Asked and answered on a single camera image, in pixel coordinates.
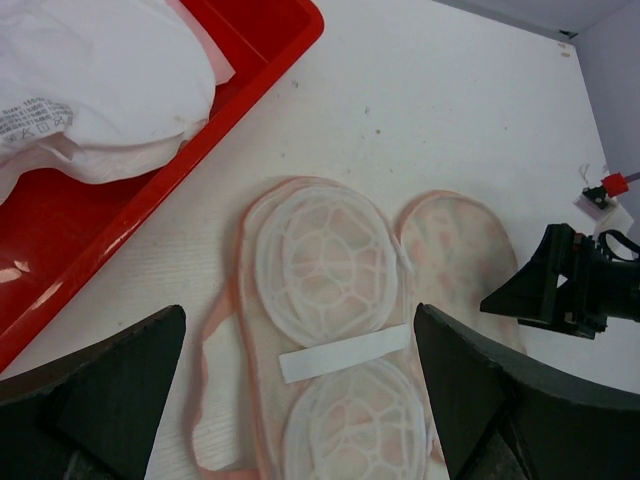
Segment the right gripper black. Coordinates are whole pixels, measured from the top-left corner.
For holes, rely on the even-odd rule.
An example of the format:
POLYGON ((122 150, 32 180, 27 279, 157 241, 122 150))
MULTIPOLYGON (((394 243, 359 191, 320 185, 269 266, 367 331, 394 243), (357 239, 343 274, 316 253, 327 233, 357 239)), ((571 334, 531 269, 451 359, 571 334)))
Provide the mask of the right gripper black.
POLYGON ((531 259, 483 299, 480 310, 586 339, 604 332, 611 317, 638 322, 639 258, 615 253, 612 240, 639 253, 619 230, 593 237, 567 224, 549 225, 531 259))

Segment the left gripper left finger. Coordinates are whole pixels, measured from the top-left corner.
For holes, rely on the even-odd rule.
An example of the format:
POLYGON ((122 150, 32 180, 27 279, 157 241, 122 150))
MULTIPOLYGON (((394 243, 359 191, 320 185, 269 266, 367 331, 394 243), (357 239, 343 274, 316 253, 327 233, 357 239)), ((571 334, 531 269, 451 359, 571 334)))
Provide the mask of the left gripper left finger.
POLYGON ((171 305, 3 380, 2 478, 144 478, 185 332, 171 305))

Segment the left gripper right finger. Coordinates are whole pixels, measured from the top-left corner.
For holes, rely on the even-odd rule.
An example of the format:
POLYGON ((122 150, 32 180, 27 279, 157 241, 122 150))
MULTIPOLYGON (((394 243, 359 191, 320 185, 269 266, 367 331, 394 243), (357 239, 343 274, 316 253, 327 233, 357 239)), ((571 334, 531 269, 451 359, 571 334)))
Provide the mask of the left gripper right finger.
POLYGON ((431 305, 414 331, 453 479, 636 479, 639 397, 567 374, 431 305))

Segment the floral pink laundry bag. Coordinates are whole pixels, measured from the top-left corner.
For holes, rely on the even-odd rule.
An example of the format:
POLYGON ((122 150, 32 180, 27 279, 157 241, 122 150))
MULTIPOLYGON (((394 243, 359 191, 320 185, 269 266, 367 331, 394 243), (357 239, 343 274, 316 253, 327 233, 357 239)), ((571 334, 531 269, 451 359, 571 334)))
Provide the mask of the floral pink laundry bag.
POLYGON ((431 304, 517 351, 481 300, 517 269, 485 205, 427 192, 396 224, 334 181, 290 177, 237 232, 203 331, 191 434, 205 479, 424 479, 442 458, 413 330, 431 304))

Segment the white bra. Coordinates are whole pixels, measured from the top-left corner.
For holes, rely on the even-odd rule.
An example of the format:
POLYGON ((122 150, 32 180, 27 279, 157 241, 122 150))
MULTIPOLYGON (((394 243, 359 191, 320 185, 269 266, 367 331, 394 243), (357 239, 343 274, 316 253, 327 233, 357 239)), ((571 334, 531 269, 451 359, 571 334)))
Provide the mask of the white bra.
POLYGON ((52 168, 88 184, 166 165, 218 86, 166 1, 1 5, 1 192, 52 168))

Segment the pink bra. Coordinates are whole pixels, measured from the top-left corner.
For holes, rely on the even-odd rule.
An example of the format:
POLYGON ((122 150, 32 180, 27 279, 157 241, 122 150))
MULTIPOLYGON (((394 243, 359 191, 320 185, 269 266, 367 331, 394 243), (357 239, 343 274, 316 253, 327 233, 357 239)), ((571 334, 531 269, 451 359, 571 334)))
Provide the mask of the pink bra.
POLYGON ((235 75, 235 69, 211 35, 180 0, 166 0, 166 3, 176 12, 200 42, 213 70, 216 85, 228 83, 235 75))

